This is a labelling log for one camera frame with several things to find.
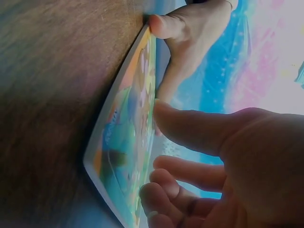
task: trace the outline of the cartoon illustration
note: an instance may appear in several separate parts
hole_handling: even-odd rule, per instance
[[[95,170],[120,216],[138,227],[139,189],[154,137],[156,40],[147,30],[125,73],[95,155]]]

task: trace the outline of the wooden surface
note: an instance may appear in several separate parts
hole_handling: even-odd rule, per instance
[[[145,4],[1,0],[1,227],[108,227],[81,145]]]

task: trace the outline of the finger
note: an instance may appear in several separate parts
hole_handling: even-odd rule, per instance
[[[159,39],[177,38],[185,28],[185,23],[168,15],[151,15],[149,17],[151,32]]]
[[[184,214],[170,202],[167,194],[157,183],[144,185],[140,191],[140,198],[147,216],[150,212],[157,211],[159,214],[167,215],[175,226],[184,218]]]
[[[149,228],[175,228],[171,219],[162,214],[157,214],[148,218]]]
[[[154,160],[153,166],[156,169],[165,169],[175,179],[204,191],[222,192],[226,180],[222,165],[207,165],[171,156],[159,156]]]
[[[222,156],[220,153],[235,134],[269,113],[257,108],[233,114],[179,111],[156,101],[153,114],[160,131],[173,142],[194,151]]]
[[[149,228],[200,228],[203,222],[203,219],[188,217],[175,226],[168,216],[162,214],[157,214],[148,220]]]
[[[164,169],[157,169],[150,175],[150,181],[158,183],[170,202],[188,216],[205,218],[218,203],[217,199],[199,198],[180,186],[174,177]]]

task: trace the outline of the fingernail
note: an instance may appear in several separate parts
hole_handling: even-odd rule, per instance
[[[157,211],[151,211],[151,212],[148,214],[147,218],[148,218],[148,219],[151,219],[151,218],[154,217],[155,215],[158,215],[158,212],[157,212]]]
[[[141,188],[139,189],[139,193],[142,191],[142,189],[144,188],[145,185],[147,185],[147,184],[144,184],[141,186]]]

